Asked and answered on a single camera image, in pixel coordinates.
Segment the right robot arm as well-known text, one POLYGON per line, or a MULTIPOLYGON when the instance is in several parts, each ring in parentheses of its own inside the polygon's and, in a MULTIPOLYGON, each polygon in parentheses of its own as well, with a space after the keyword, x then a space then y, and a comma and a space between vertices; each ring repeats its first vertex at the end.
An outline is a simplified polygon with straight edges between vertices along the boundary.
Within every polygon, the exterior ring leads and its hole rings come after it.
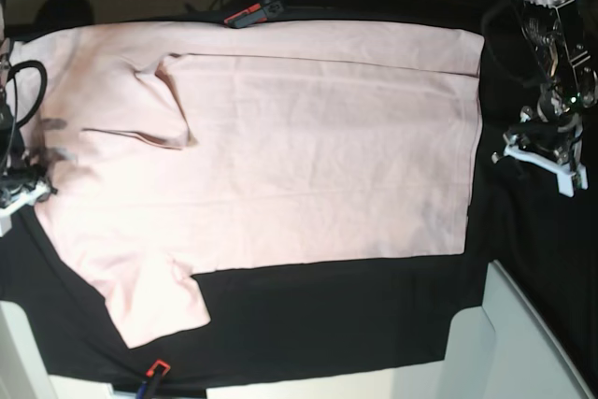
POLYGON ((21 129, 41 107, 48 73, 37 60, 14 60, 15 41, 6 35, 6 8, 7 0, 1 0, 1 235, 12 229, 12 216, 20 209, 33 207, 57 193, 48 168, 33 160, 21 135, 21 129), (39 77, 36 98, 28 109, 20 107, 17 81, 24 70, 35 70, 39 77))

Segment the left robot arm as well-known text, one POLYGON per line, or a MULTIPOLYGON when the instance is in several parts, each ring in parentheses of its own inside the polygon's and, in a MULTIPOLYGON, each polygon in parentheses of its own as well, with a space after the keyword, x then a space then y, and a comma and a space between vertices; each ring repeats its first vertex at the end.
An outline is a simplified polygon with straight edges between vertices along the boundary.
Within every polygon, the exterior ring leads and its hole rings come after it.
POLYGON ((597 103, 597 67, 586 45, 576 0, 501 0, 482 20, 488 27, 512 7, 527 47, 534 55, 534 75, 512 75, 520 85, 538 87, 535 107, 523 107, 520 120, 504 133, 503 154, 534 164, 557 180, 567 197, 589 186, 581 162, 583 116, 597 103))

